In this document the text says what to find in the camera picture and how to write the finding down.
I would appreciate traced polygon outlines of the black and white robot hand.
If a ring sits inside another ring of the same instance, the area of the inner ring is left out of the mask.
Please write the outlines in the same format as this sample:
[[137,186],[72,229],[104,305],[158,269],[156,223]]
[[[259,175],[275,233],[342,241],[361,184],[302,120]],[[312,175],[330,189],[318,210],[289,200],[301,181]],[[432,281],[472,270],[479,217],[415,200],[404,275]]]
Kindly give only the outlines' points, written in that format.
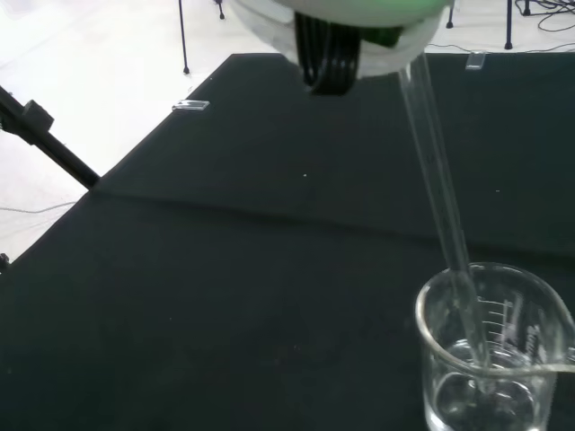
[[231,3],[260,41],[299,67],[315,95],[343,95],[362,78],[397,73],[434,38],[445,0]]

